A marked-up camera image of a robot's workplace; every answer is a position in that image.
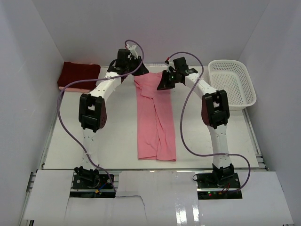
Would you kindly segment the white perforated plastic basket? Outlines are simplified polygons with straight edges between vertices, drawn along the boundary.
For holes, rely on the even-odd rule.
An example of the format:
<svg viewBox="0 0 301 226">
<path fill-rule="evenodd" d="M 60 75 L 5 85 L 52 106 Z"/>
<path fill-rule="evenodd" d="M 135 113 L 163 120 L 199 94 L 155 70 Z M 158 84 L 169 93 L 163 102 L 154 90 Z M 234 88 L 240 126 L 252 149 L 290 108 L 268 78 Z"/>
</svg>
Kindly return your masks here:
<svg viewBox="0 0 301 226">
<path fill-rule="evenodd" d="M 217 90 L 225 90 L 229 109 L 243 110 L 255 104 L 257 96 L 247 67 L 236 60 L 214 60 L 208 64 L 209 81 Z"/>
</svg>

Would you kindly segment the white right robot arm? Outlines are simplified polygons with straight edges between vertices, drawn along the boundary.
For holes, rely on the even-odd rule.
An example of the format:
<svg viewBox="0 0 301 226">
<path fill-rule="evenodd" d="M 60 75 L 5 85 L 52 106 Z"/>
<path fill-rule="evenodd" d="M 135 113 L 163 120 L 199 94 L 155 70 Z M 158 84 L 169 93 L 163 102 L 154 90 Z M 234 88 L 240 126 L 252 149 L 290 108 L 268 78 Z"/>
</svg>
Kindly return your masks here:
<svg viewBox="0 0 301 226">
<path fill-rule="evenodd" d="M 185 99 L 180 116 L 180 136 L 186 150 L 198 157 L 213 157 L 212 178 L 218 185 L 227 184 L 235 174 L 234 166 L 229 156 L 227 142 L 227 124 L 230 118 L 228 96 L 225 90 L 217 90 L 201 79 L 202 73 L 194 68 L 190 69 L 184 57 L 177 58 L 171 63 L 166 59 L 167 69 L 162 72 L 161 81 L 157 87 L 158 91 L 175 88 L 177 83 L 181 83 L 190 88 L 190 92 Z M 212 154 L 197 154 L 190 150 L 184 141 L 182 122 L 184 110 L 192 92 L 195 92 L 201 99 L 201 117 L 207 126 L 212 143 Z"/>
</svg>

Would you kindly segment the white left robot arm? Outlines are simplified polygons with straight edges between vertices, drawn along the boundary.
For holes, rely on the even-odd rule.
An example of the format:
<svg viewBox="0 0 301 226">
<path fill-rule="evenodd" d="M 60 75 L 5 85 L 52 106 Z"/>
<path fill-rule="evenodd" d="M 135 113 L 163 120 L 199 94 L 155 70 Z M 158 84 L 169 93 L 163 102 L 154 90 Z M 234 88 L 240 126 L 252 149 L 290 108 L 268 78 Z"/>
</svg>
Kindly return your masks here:
<svg viewBox="0 0 301 226">
<path fill-rule="evenodd" d="M 106 101 L 115 88 L 122 84 L 128 75 L 139 76 L 149 71 L 143 64 L 144 56 L 133 48 L 119 49 L 104 77 L 94 90 L 79 98 L 79 122 L 83 132 L 82 165 L 75 172 L 91 184 L 99 180 L 96 136 L 107 122 Z"/>
</svg>

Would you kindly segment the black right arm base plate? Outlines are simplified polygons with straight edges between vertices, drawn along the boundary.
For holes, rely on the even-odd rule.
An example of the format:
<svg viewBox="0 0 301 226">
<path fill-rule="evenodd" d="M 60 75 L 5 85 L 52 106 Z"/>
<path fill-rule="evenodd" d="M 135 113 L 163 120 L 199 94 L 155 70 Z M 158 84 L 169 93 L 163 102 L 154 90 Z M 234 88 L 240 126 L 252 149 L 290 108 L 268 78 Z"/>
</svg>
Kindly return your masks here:
<svg viewBox="0 0 301 226">
<path fill-rule="evenodd" d="M 230 200 L 242 199 L 242 192 L 239 190 L 240 181 L 238 174 L 226 179 L 218 184 L 212 173 L 198 173 L 192 177 L 197 184 L 197 193 L 199 200 Z"/>
</svg>

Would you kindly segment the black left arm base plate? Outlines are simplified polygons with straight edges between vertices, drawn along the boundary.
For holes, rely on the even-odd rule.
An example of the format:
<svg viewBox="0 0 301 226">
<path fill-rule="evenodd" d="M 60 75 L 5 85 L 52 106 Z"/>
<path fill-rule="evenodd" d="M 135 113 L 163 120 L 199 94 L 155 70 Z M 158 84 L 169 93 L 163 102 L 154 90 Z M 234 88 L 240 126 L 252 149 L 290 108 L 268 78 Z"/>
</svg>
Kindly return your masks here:
<svg viewBox="0 0 301 226">
<path fill-rule="evenodd" d="M 75 174 L 71 184 L 71 198 L 115 198 L 112 183 L 114 175 L 111 174 L 112 180 L 108 175 L 100 174 L 94 181 L 89 181 Z"/>
</svg>

